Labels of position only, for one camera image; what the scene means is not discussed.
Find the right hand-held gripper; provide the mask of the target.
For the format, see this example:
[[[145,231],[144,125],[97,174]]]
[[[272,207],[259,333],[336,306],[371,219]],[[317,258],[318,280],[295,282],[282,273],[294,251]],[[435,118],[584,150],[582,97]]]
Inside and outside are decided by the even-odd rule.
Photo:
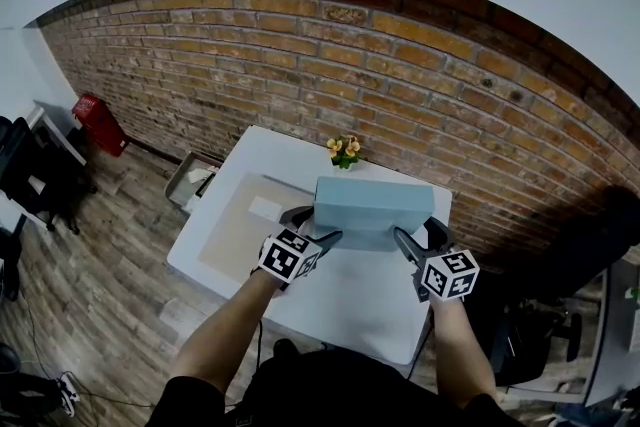
[[[448,301],[469,295],[477,281],[480,267],[469,250],[447,253],[454,245],[449,228],[435,217],[430,217],[424,228],[428,234],[427,249],[404,229],[395,227],[394,240],[404,257],[419,265],[413,275],[414,287],[420,303],[432,296]],[[426,258],[426,252],[440,255]]]

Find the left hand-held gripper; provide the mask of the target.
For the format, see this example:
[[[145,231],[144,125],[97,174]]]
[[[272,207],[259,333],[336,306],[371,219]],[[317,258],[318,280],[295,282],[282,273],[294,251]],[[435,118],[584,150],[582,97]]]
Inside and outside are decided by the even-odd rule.
[[[323,255],[328,253],[343,237],[341,230],[319,238],[301,231],[312,218],[313,206],[300,206],[282,213],[275,230],[260,247],[258,264],[252,270],[267,272],[276,278],[284,291],[293,281],[309,275]]]

